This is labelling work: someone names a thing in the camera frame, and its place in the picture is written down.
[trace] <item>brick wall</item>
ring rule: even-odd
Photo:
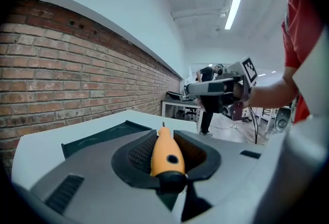
[[[72,11],[17,0],[0,27],[0,157],[20,136],[133,109],[160,115],[180,79],[121,36]]]

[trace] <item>speaker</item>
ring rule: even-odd
[[[291,109],[285,107],[280,108],[274,120],[274,128],[282,132],[287,127],[290,117]]]

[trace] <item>person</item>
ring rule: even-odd
[[[285,51],[285,69],[283,77],[269,86],[254,86],[244,107],[279,108],[287,105],[298,94],[293,75],[312,51],[324,24],[310,0],[288,0],[286,17],[282,23],[283,44]],[[241,96],[241,87],[234,86],[233,94]],[[295,123],[309,115],[302,97],[298,101]]]
[[[217,64],[215,67],[206,67],[196,72],[196,81],[197,82],[208,82],[212,81],[214,78],[214,74],[218,74],[221,70],[223,71],[223,65]],[[201,121],[201,130],[200,134],[205,136],[212,136],[212,132],[209,131],[209,126],[211,123],[213,113],[204,112]]]

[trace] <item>person's arm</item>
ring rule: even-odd
[[[197,81],[198,81],[198,82],[202,82],[202,80],[201,80],[201,71],[198,70],[198,71],[196,72],[196,77],[197,77]]]
[[[298,88],[293,81],[296,68],[286,67],[280,81],[264,87],[253,87],[244,107],[280,108],[289,104],[297,95]]]

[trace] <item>dark green tray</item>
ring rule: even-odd
[[[148,130],[152,130],[152,129],[127,120],[124,123],[118,124],[114,127],[106,129],[92,136],[88,136],[68,144],[62,144],[63,154],[66,159],[71,155],[73,155],[75,152],[87,146],[91,146],[93,144],[110,141],[115,138],[119,138],[134,133],[139,133],[143,131],[148,131]]]

